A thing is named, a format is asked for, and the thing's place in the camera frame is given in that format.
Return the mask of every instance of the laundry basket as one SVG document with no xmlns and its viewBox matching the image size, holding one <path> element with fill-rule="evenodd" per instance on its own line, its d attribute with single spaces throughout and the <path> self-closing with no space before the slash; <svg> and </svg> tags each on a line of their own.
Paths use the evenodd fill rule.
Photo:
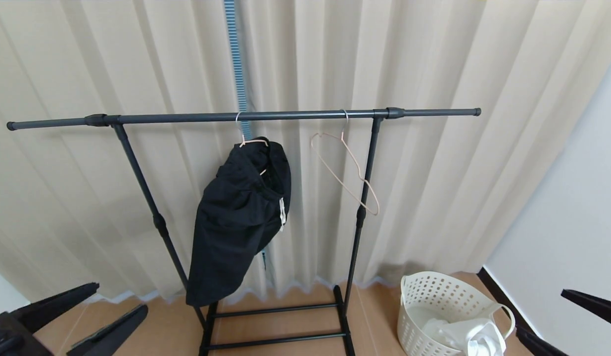
<svg viewBox="0 0 611 356">
<path fill-rule="evenodd" d="M 493 313 L 507 310 L 511 325 L 504 334 L 507 338 L 514 330 L 514 315 L 502 304 L 486 297 L 470 284 L 437 272 L 419 272 L 407 275 L 400 282 L 400 314 L 398 316 L 398 339 L 408 356 L 463 356 L 463 352 L 446 347 L 422 332 L 407 309 L 422 307 L 439 315 L 448 322 L 485 317 L 494 320 Z"/>
</svg>

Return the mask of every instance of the tiled floor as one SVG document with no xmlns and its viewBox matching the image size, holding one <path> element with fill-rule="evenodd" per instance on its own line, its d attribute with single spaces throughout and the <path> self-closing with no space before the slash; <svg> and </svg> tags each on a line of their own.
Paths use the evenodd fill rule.
<svg viewBox="0 0 611 356">
<path fill-rule="evenodd" d="M 489 295 L 488 290 L 476 275 L 458 273 L 455 277 Z M 354 288 L 351 295 L 348 320 L 356 354 L 358 356 L 405 356 L 396 335 L 400 289 L 389 289 L 375 284 L 367 289 Z M 260 302 L 256 297 L 247 295 L 235 306 L 220 305 L 219 311 L 328 303 L 333 300 L 332 291 L 322 285 L 317 285 L 308 295 L 299 289 L 292 289 L 281 300 L 270 297 L 265 302 Z M 117 305 L 99 302 L 77 306 L 38 331 L 36 336 L 52 352 L 64 355 L 70 349 L 70 345 L 113 322 L 138 303 L 138 300 L 126 300 Z M 116 355 L 196 356 L 201 340 L 201 327 L 195 313 L 186 306 L 185 300 L 177 298 L 168 304 L 162 299 L 157 299 L 152 300 L 148 305 L 147 318 L 122 345 Z M 509 326 L 509 320 L 504 313 L 497 313 L 497 324 L 502 330 Z M 248 315 L 218 319 L 213 332 L 213 343 L 335 331 L 339 331 L 335 309 Z M 514 335 L 508 338 L 507 345 L 506 356 L 530 355 Z M 342 339 L 331 338 L 246 349 L 217 350 L 212 352 L 211 356 L 342 356 L 344 354 Z"/>
</svg>

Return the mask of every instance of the hanging black clothing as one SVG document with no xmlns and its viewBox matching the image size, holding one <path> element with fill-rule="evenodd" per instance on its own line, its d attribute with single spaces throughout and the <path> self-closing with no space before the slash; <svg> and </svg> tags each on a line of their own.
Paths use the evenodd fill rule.
<svg viewBox="0 0 611 356">
<path fill-rule="evenodd" d="M 207 306 L 235 292 L 253 257 L 285 224 L 290 166 L 280 144 L 257 139 L 268 146 L 236 144 L 204 189 L 188 276 L 190 306 Z"/>
</svg>

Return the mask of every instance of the curtain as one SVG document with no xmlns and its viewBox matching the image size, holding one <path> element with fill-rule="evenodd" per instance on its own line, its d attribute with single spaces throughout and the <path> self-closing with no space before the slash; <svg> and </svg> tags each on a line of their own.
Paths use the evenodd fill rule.
<svg viewBox="0 0 611 356">
<path fill-rule="evenodd" d="M 249 108 L 475 108 L 386 120 L 355 282 L 476 272 L 516 218 L 611 61 L 610 0 L 244 0 Z M 29 300 L 101 282 L 116 297 L 179 282 L 113 131 L 17 131 L 91 113 L 236 111 L 221 1 L 0 1 L 0 272 Z M 310 148 L 344 120 L 255 122 L 292 168 L 283 232 L 233 298 L 346 279 L 358 203 Z M 351 119 L 364 171 L 371 122 Z M 127 126 L 183 266 L 197 203 L 240 140 L 235 124 Z M 339 142 L 315 142 L 354 192 Z M 373 197 L 368 205 L 373 207 Z"/>
</svg>

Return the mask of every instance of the garment rack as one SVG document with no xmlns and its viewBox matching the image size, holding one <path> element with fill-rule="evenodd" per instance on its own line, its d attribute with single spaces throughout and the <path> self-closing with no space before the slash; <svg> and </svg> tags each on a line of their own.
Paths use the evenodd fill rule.
<svg viewBox="0 0 611 356">
<path fill-rule="evenodd" d="M 176 249 L 169 237 L 169 231 L 167 230 L 167 223 L 164 217 L 158 211 L 156 203 L 149 192 L 147 182 L 144 176 L 138 160 L 134 155 L 134 151 L 129 144 L 129 138 L 124 129 L 125 124 L 155 124 L 155 123 L 176 123 L 176 122 L 228 122 L 235 121 L 237 113 L 193 113 L 193 114 L 164 114 L 164 115 L 105 115 L 105 114 L 94 114 L 83 118 L 77 119 L 59 119 L 59 120 L 38 120 L 38 121 L 26 121 L 26 122 L 8 122 L 6 127 L 11 130 L 20 129 L 37 129 L 37 128 L 58 128 L 61 126 L 96 126 L 104 127 L 111 126 L 116 135 L 120 140 L 125 155 L 129 160 L 129 164 L 132 166 L 138 184 L 141 187 L 142 193 L 147 200 L 147 205 L 153 215 L 153 224 L 160 233 L 167 251 L 174 262 L 176 271 L 180 276 L 180 280 L 183 283 L 185 289 L 188 286 L 188 278 L 185 274 L 185 270 L 180 262 L 180 259 L 176 253 Z M 370 181 L 371 170 L 374 164 L 374 158 L 376 155 L 376 143 L 378 140 L 378 132 L 380 131 L 380 124 L 383 120 L 399 119 L 401 117 L 435 117 L 435 116 L 479 116 L 481 115 L 480 108 L 474 109 L 439 109 L 439 110 L 405 110 L 401 108 L 386 108 L 386 109 L 373 109 L 373 110 L 322 110 L 322 111 L 268 111 L 268 112 L 242 112 L 239 115 L 241 121 L 264 121 L 264 120 L 305 120 L 305 119 L 345 119 L 349 117 L 351 119 L 368 119 L 371 118 L 373 123 L 371 125 L 371 140 L 369 141 L 369 153 L 367 155 L 367 167 L 365 169 L 364 179 Z M 218 302 L 212 303 L 208 307 L 208 313 L 206 318 L 202 314 L 199 307 L 194 307 L 197 318 L 203 327 L 202 342 L 199 347 L 199 356 L 207 356 L 211 350 L 219 349 L 233 349 L 239 347 L 250 347 L 256 345 L 268 345 L 276 343 L 287 343 L 287 342 L 298 342 L 303 340 L 317 340 L 324 338 L 343 338 L 344 347 L 348 356 L 354 356 L 355 352 L 353 349 L 353 343 L 351 342 L 351 332 L 349 324 L 347 322 L 347 308 L 349 306 L 349 298 L 351 293 L 351 284 L 353 282 L 353 273 L 356 266 L 356 258 L 358 256 L 358 247 L 360 244 L 360 234 L 362 232 L 362 225 L 366 217 L 366 209 L 364 205 L 367 203 L 367 183 L 362 186 L 362 205 L 359 205 L 356 213 L 356 230 L 353 237 L 353 247 L 351 248 L 351 262 L 349 268 L 349 275 L 347 277 L 347 288 L 345 290 L 344 299 L 341 294 L 339 286 L 334 286 L 334 302 L 327 304 L 313 304 L 309 306 L 293 306 L 285 308 L 271 308 L 261 309 L 253 311 L 235 311 L 229 313 L 217 313 Z M 320 308 L 335 308 L 338 313 L 338 319 L 340 322 L 340 332 L 337 333 L 320 333 L 310 334 L 304 336 L 292 336 L 285 338 L 273 338 L 266 340 L 255 340 L 249 342 L 238 342 L 238 343 L 222 343 L 212 344 L 211 338 L 213 335 L 213 326 L 217 318 L 223 317 L 237 317 L 242 315 L 253 315 L 261 313 L 278 313 L 278 312 L 289 312 L 289 311 L 303 311 L 309 309 L 320 309 Z"/>
</svg>

